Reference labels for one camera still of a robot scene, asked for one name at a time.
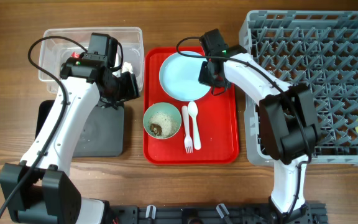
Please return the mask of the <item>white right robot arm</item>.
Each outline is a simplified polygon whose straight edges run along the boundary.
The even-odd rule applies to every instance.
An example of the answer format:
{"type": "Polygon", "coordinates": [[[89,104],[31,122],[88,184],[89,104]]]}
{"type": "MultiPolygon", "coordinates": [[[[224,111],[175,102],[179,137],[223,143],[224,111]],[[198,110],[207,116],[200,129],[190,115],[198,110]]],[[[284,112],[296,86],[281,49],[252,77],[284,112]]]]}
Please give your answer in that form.
{"type": "Polygon", "coordinates": [[[303,196],[306,166],[321,137],[311,90],[274,77],[240,45],[202,47],[206,56],[199,81],[213,88],[238,86],[259,108],[260,138],[274,160],[274,186],[269,198],[271,221],[287,223],[306,212],[303,196]]]}

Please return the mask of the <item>red snack wrapper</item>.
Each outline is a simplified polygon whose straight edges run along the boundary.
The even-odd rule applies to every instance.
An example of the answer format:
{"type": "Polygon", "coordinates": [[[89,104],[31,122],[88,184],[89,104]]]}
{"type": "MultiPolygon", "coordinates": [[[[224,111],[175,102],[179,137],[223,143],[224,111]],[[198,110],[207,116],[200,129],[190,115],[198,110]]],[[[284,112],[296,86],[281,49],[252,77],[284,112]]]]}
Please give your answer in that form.
{"type": "Polygon", "coordinates": [[[81,54],[78,54],[78,53],[76,53],[76,52],[73,52],[73,53],[70,55],[70,57],[80,58],[80,55],[81,55],[81,54]]]}

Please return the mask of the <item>white plastic fork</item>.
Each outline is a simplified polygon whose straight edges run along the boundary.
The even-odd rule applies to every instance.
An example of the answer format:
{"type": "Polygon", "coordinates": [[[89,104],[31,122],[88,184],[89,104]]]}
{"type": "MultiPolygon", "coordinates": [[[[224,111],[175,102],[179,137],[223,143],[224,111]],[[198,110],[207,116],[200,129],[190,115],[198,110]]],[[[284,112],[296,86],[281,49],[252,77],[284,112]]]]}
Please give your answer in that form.
{"type": "Polygon", "coordinates": [[[183,125],[185,129],[185,138],[184,138],[185,151],[187,154],[191,154],[193,152],[193,141],[190,136],[190,122],[189,122],[188,107],[182,106],[181,112],[182,112],[183,125]]]}

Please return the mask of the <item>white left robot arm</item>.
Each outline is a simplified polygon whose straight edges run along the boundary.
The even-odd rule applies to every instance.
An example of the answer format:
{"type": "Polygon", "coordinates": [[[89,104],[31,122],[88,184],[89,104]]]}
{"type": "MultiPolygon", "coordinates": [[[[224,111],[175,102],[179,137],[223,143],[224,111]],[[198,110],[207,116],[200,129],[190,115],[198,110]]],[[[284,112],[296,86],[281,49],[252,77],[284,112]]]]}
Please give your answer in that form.
{"type": "Polygon", "coordinates": [[[109,223],[105,200],[84,198],[70,180],[70,166],[83,126],[99,100],[119,105],[139,97],[132,65],[69,58],[56,79],[59,90],[39,135],[18,164],[4,164],[0,184],[16,223],[109,223]]]}

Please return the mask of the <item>white tissue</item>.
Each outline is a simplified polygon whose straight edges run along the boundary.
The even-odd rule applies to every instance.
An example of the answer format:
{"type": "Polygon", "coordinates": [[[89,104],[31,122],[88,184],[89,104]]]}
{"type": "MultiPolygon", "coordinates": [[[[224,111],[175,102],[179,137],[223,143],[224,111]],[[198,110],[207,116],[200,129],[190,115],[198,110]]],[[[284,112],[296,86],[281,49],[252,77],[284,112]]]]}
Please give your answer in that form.
{"type": "Polygon", "coordinates": [[[133,73],[133,66],[132,66],[132,64],[129,63],[129,62],[124,62],[124,63],[122,64],[121,72],[122,72],[122,73],[125,73],[125,72],[133,73]]]}

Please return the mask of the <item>white plastic spoon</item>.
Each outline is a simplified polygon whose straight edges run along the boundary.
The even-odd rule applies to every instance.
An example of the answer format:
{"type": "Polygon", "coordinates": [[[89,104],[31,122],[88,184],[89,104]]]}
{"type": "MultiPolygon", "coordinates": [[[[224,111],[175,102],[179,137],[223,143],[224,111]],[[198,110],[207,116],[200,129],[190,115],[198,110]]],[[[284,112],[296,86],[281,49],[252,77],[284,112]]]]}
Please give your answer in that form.
{"type": "Polygon", "coordinates": [[[198,115],[198,107],[194,101],[189,102],[188,104],[188,114],[192,118],[193,122],[193,144],[196,150],[201,149],[201,139],[200,133],[198,130],[198,123],[197,123],[197,115],[198,115]]]}

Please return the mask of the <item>light blue plate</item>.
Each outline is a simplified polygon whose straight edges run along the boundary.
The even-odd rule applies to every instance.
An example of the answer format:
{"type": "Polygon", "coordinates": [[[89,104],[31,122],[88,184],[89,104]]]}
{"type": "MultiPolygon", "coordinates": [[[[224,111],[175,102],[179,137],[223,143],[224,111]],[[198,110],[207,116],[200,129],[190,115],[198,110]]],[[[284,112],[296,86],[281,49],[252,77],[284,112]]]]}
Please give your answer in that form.
{"type": "Polygon", "coordinates": [[[178,101],[196,101],[209,93],[211,87],[198,81],[203,58],[174,53],[164,60],[159,81],[164,92],[178,101]]]}

